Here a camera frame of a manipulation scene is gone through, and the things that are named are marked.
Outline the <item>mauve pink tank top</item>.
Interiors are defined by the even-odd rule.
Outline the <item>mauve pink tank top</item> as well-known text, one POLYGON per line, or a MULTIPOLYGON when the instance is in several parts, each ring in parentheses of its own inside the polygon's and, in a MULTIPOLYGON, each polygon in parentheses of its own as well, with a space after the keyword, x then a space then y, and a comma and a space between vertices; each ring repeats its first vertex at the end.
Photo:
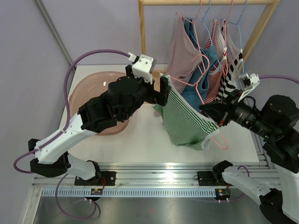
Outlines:
POLYGON ((187 35, 184 21, 182 16, 177 17, 177 28, 171 44, 165 75, 168 77, 169 86, 171 86, 173 91, 182 94, 186 87, 191 87, 196 90, 195 95, 200 101, 203 101, 197 87, 199 85, 199 80, 206 73, 205 70, 200 68, 200 65, 204 65, 204 55, 199 49, 195 48, 187 35), (194 84, 191 84, 189 81, 196 69, 199 69, 202 72, 202 75, 194 84))

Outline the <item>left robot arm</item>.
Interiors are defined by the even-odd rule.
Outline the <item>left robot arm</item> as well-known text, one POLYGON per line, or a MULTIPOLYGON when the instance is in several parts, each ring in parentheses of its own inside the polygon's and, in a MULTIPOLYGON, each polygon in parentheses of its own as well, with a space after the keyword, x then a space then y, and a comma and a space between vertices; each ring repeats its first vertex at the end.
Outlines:
POLYGON ((126 75, 111 82, 100 96, 83 104, 66 129, 43 140, 28 141, 29 150, 35 154, 30 161, 30 171, 48 178, 73 175, 78 178, 75 184, 80 186, 104 183, 97 162, 76 158, 68 150, 84 139, 128 120, 145 102, 165 106, 170 90, 166 77, 160 77, 160 90, 156 91, 153 83, 137 77, 131 65, 126 66, 126 75))

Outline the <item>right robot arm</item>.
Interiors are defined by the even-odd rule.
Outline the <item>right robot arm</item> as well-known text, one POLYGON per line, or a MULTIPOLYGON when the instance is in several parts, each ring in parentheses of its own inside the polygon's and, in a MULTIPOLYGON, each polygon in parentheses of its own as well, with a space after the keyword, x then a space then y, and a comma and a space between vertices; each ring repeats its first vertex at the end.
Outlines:
POLYGON ((201 113, 220 127, 233 121, 264 140, 263 149, 275 165, 281 189, 271 188, 241 173, 232 163, 222 161, 212 169, 218 185, 232 185, 250 197, 272 224, 299 222, 299 133, 294 126, 299 110, 288 96, 271 96, 262 110, 244 103, 243 91, 199 107, 201 113))

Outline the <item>teal blue tank top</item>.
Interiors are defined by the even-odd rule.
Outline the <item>teal blue tank top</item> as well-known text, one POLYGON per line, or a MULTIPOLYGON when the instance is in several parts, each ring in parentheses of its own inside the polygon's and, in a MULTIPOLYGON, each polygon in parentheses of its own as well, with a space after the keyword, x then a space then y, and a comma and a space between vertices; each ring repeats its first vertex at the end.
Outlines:
MULTIPOLYGON (((193 24, 191 24, 187 20, 184 20, 184 28, 185 28, 186 34, 188 35, 189 39, 193 43, 194 47, 196 49, 198 49, 198 46, 197 46, 197 43, 195 40, 195 32, 194 32, 193 24)), ((200 79, 197 88, 195 88, 195 86, 187 85, 185 87, 185 89, 183 90, 183 92, 181 93, 182 97, 186 100, 186 102, 189 103, 189 105, 198 112, 200 112, 199 106, 202 105, 202 101, 200 100, 196 89, 200 93, 202 100, 205 101, 206 97, 207 97, 207 91, 209 88, 208 73, 211 70, 211 68, 215 68, 216 61, 218 61, 218 56, 217 56, 214 46, 211 46, 211 48, 209 48, 209 49, 203 48, 202 51, 206 54, 206 56, 210 62, 208 71, 200 79)), ((203 57, 203 62, 204 62, 204 66, 202 63, 199 64, 199 67, 202 72, 204 72, 204 69, 207 68, 207 65, 208 65, 207 59, 205 57, 203 57)), ((201 77, 201 75, 202 74, 201 74, 199 68, 196 67, 196 69, 192 73, 192 76, 189 80, 189 84, 195 84, 195 82, 201 77)))

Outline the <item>black white striped tank top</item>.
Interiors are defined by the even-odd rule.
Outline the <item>black white striped tank top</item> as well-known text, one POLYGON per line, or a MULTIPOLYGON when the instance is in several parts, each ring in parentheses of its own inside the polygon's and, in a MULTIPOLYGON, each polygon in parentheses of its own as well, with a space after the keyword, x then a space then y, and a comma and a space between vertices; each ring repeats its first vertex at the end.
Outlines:
POLYGON ((221 85, 219 92, 216 96, 216 100, 221 100, 226 98, 232 91, 237 88, 236 76, 238 73, 238 68, 243 61, 242 49, 238 49, 229 34, 227 29, 227 39, 228 39, 228 73, 225 77, 221 78, 221 85))

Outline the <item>red striped tank top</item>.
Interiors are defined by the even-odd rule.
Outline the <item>red striped tank top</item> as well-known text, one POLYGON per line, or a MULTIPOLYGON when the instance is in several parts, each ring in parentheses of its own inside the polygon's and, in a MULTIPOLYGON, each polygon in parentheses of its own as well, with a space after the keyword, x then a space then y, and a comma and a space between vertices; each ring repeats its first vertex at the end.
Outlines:
MULTIPOLYGON (((215 26, 215 23, 213 23, 213 25, 212 25, 212 30, 211 30, 212 38, 213 38, 214 26, 215 26)), ((207 40, 207 42, 204 46, 204 49, 209 49, 209 48, 211 48, 211 43, 209 40, 207 40)), ((216 96, 219 92, 220 85, 221 85, 221 78, 225 77, 221 72, 221 66, 219 65, 218 61, 216 61, 215 66, 216 66, 216 69, 211 68, 211 70, 208 73, 209 88, 207 91, 206 100, 204 101, 205 104, 211 103, 216 99, 216 96)))

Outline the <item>pink plastic basin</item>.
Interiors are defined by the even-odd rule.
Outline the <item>pink plastic basin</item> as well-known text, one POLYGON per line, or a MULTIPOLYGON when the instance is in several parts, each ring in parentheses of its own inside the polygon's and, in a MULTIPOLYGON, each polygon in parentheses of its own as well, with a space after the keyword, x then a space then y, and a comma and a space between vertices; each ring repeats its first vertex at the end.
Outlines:
POLYGON ((107 90, 109 84, 124 77, 115 71, 97 72, 83 78, 70 96, 70 136, 85 139, 93 135, 116 135, 124 131, 128 120, 117 121, 109 110, 107 90))

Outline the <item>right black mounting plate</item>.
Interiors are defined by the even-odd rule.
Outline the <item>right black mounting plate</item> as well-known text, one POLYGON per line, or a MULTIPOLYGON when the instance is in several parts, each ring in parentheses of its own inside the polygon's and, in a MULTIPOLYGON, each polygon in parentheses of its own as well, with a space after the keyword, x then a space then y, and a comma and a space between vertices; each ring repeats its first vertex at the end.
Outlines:
POLYGON ((197 180, 199 186, 225 186, 227 188, 233 186, 232 184, 225 182, 222 177, 215 177, 213 171, 198 171, 197 180))

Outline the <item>black mounting plate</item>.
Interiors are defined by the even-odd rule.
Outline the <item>black mounting plate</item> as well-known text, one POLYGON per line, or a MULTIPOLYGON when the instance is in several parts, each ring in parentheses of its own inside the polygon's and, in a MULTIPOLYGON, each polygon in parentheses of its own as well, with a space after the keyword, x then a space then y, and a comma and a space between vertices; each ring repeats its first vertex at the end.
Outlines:
POLYGON ((75 178, 75 186, 114 186, 116 180, 116 172, 114 171, 101 171, 101 177, 93 177, 90 180, 83 180, 80 177, 75 178))
POLYGON ((213 171, 198 171, 197 180, 199 186, 225 186, 227 188, 233 186, 232 184, 225 182, 222 177, 215 177, 213 171))

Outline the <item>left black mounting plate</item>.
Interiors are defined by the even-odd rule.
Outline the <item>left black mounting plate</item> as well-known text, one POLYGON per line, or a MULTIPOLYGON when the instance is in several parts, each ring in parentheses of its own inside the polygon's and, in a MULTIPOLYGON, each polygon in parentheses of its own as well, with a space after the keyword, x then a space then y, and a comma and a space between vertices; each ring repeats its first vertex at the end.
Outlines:
POLYGON ((80 177, 75 178, 75 186, 114 186, 116 180, 116 172, 114 171, 101 171, 101 177, 93 177, 90 180, 83 180, 80 177))

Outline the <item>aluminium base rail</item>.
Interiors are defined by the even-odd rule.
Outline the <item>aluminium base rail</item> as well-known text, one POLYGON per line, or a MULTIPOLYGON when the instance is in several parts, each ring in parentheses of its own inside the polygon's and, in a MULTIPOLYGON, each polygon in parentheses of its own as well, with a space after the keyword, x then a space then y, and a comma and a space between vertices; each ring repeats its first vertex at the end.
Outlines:
MULTIPOLYGON (((213 165, 196 163, 161 163, 161 164, 121 164, 103 163, 101 171, 116 173, 116 187, 145 188, 188 188, 197 186, 195 175, 199 171, 212 171, 213 165)), ((254 180, 272 187, 280 186, 278 173, 273 165, 263 161, 258 165, 246 165, 249 175, 254 180)))

